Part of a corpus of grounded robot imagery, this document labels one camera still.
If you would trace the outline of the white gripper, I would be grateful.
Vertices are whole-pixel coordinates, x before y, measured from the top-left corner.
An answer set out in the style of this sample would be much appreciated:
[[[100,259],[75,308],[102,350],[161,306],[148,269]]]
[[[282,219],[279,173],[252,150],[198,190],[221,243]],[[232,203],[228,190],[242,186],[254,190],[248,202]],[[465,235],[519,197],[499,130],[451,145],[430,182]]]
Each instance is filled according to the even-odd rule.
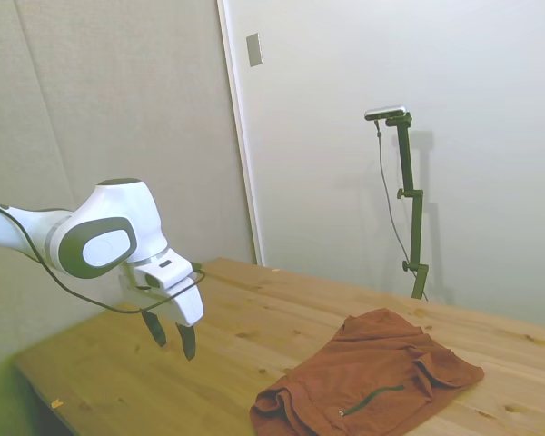
[[[194,325],[204,314],[202,297],[190,265],[124,265],[120,284],[125,299],[139,309],[154,341],[164,347],[166,334],[157,315],[176,322],[183,354],[191,361],[196,354]]]

